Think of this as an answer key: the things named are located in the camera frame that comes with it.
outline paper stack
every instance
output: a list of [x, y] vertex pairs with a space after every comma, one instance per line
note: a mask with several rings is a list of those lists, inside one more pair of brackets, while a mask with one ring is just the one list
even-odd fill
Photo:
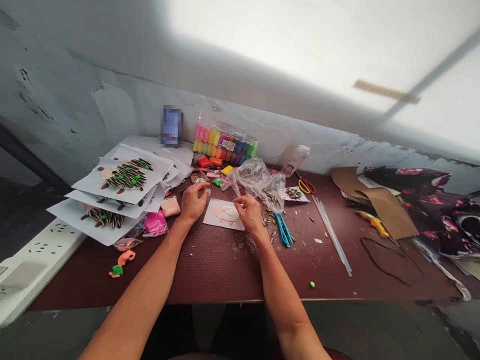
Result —
[[164, 148], [155, 137], [127, 137], [72, 185], [68, 199], [47, 211], [110, 246], [146, 213], [157, 213], [170, 189], [190, 175], [192, 148], [190, 143]]

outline blue tool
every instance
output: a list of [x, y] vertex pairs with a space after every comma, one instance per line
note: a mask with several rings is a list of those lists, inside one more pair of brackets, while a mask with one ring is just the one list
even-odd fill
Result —
[[294, 239], [292, 235], [290, 235], [289, 228], [287, 227], [287, 223], [284, 220], [282, 214], [274, 213], [276, 224], [278, 225], [278, 230], [280, 231], [280, 237], [287, 248], [294, 244]]

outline brown paper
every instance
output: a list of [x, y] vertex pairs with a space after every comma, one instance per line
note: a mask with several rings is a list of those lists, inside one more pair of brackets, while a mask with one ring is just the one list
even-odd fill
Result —
[[358, 179], [357, 169], [358, 166], [333, 168], [331, 170], [331, 178], [335, 185], [337, 185], [338, 188], [344, 193], [347, 193], [354, 198], [363, 198], [368, 200], [368, 197], [360, 192], [357, 192], [357, 190], [363, 191], [369, 189]]
[[386, 188], [367, 188], [362, 193], [371, 201], [383, 226], [394, 240], [419, 235], [407, 211]]

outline table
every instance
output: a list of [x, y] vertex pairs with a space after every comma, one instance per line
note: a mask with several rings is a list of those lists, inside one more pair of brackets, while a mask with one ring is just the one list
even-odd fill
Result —
[[[316, 187], [316, 196], [323, 202], [330, 222], [351, 265], [353, 277], [345, 266], [313, 201], [286, 201], [284, 218], [296, 242], [286, 248], [278, 231], [273, 247], [299, 296], [304, 300], [433, 300], [461, 299], [454, 284], [409, 242], [403, 241], [407, 253], [423, 272], [423, 279], [412, 287], [381, 272], [360, 243], [361, 237], [382, 241], [370, 224], [347, 207], [347, 201], [331, 177], [304, 173], [302, 176]], [[287, 179], [286, 186], [297, 186], [297, 177]], [[188, 179], [173, 190], [190, 185]], [[211, 186], [211, 197], [231, 201], [230, 188], [222, 192]], [[262, 301], [262, 278], [255, 244], [245, 231], [205, 225], [200, 216], [185, 239], [178, 259], [168, 304], [230, 303]], [[171, 226], [176, 217], [168, 218]], [[278, 228], [272, 224], [269, 233]], [[124, 267], [122, 277], [112, 279], [108, 273], [117, 263], [119, 252], [89, 238], [45, 287], [29, 310], [63, 310], [111, 306], [116, 303], [165, 236], [144, 238], [134, 250], [136, 257]], [[371, 249], [375, 259], [390, 271], [415, 279], [418, 270], [388, 251]], [[471, 292], [480, 298], [480, 281], [465, 276], [448, 260], [442, 264]]]

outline white bottle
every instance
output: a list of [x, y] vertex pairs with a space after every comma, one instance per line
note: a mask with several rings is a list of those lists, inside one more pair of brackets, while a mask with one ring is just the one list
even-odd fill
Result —
[[310, 155], [310, 148], [305, 145], [298, 145], [288, 156], [285, 165], [281, 168], [281, 172], [285, 174], [286, 178], [291, 177], [308, 155]]

